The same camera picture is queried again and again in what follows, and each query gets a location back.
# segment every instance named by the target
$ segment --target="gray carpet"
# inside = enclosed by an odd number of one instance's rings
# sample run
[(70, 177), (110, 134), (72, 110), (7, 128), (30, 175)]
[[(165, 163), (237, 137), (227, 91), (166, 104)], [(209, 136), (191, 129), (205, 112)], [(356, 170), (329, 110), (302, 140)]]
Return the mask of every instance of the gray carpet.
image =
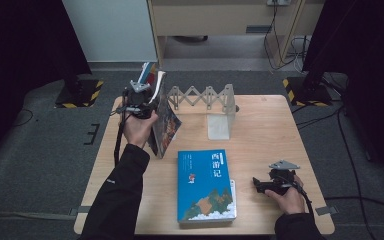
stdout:
[[(97, 71), (87, 79), (102, 79), (104, 85), (90, 108), (56, 109), (54, 102), (62, 81), (31, 91), (25, 98), (15, 126), (0, 145), (0, 212), (46, 213), (67, 216), (83, 198), (90, 172), (111, 111), (139, 71)], [(180, 89), (195, 86), (203, 91), (213, 86), (217, 92), (232, 83), (235, 94), (281, 94), (286, 96), (282, 80), (297, 72), (257, 71), (179, 71), (168, 72), (167, 85)], [(332, 97), (339, 99), (332, 92)], [(297, 123), (334, 113), (341, 102), (329, 107), (291, 106)], [(368, 162), (358, 133), (350, 120), (340, 114), (340, 122), (349, 146), (364, 197), (384, 203), (384, 167)], [(99, 124), (96, 139), (90, 142)], [(358, 196), (350, 158), (347, 154), (337, 115), (300, 130), (305, 148), (325, 197)], [(327, 239), (370, 239), (357, 199), (329, 200), (340, 213), (333, 215), (336, 231)], [(376, 239), (384, 239), (384, 205), (364, 201), (367, 221)], [(38, 220), (0, 217), (1, 239), (76, 239), (74, 220)]]

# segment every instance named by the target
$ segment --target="white wall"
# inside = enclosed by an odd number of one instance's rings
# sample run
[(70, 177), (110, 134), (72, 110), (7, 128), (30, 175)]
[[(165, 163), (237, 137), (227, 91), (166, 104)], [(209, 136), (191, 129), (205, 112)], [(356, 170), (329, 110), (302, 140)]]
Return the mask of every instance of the white wall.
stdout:
[(156, 62), (146, 0), (63, 0), (88, 62)]

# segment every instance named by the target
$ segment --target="clear plastic stand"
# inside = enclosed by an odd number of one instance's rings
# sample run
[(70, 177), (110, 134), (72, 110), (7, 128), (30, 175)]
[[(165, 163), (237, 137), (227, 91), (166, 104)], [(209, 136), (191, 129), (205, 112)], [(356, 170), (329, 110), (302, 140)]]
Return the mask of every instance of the clear plastic stand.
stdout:
[(214, 103), (221, 103), (222, 114), (207, 114), (208, 139), (230, 139), (236, 114), (235, 95), (232, 84), (227, 84), (220, 93), (216, 93), (211, 86), (206, 87), (203, 93), (198, 92), (193, 86), (183, 93), (177, 86), (174, 86), (170, 90), (168, 98), (175, 110), (179, 109), (179, 104), (183, 101), (188, 102), (191, 106), (195, 106), (197, 102), (203, 101), (207, 106), (207, 110), (211, 110)]

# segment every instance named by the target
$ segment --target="human hand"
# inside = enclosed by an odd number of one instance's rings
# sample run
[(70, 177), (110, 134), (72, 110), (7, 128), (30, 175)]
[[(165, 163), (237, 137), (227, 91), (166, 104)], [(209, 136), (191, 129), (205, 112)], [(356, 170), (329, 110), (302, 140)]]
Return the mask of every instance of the human hand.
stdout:
[(152, 125), (158, 119), (158, 115), (155, 110), (152, 111), (151, 117), (148, 119), (139, 119), (129, 115), (129, 113), (126, 114), (124, 137), (127, 143), (143, 148), (151, 134)]
[[(294, 176), (294, 179), (301, 187), (304, 186), (297, 175)], [(294, 187), (290, 187), (283, 196), (271, 190), (266, 190), (264, 193), (273, 198), (286, 215), (305, 212), (304, 199)]]

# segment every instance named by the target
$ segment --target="blue book cover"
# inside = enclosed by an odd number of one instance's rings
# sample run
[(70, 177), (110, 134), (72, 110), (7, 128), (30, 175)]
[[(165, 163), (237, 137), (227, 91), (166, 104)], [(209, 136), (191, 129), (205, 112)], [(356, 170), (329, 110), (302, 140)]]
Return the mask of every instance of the blue book cover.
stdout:
[(224, 149), (178, 152), (179, 223), (233, 221), (233, 193)]

